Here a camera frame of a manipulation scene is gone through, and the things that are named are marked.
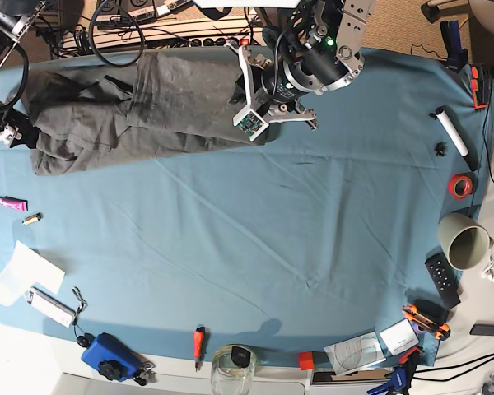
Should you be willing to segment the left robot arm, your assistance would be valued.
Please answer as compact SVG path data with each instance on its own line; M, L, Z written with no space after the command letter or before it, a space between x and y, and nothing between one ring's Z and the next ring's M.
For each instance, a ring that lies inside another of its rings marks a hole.
M374 1L300 1L296 8L258 7L263 40L273 61L255 89L258 109L293 105L308 93L322 95L351 84L362 72L360 54Z

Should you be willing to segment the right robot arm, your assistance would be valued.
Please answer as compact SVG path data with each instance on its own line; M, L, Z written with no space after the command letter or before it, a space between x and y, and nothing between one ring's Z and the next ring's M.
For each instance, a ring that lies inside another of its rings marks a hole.
M39 139L40 130L14 106L25 91L30 67L20 41L48 4L47 1L0 1L0 68L13 51L22 58L21 82L16 94L7 103L0 101L0 143L8 148L26 146L34 150Z

